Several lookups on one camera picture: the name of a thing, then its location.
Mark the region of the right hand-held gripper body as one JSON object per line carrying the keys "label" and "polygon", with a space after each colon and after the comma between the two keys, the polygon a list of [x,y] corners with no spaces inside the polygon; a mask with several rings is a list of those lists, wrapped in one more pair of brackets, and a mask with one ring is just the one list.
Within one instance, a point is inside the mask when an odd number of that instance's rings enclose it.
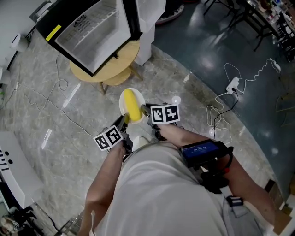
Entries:
{"label": "right hand-held gripper body", "polygon": [[178,104],[151,106],[148,124],[152,127],[152,134],[158,141],[166,140],[160,133],[159,124],[177,125],[180,121]]}

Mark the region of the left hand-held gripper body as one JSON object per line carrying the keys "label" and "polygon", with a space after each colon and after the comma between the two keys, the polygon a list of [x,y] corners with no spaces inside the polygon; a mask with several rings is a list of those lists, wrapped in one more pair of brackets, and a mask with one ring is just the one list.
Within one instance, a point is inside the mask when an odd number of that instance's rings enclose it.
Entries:
{"label": "left hand-held gripper body", "polygon": [[125,148],[125,156],[123,157],[123,161],[125,161],[125,159],[131,155],[133,149],[133,142],[131,141],[130,136],[127,134],[126,130],[126,125],[112,125],[95,136],[93,140],[101,151],[110,151],[111,148],[122,141],[123,147]]}

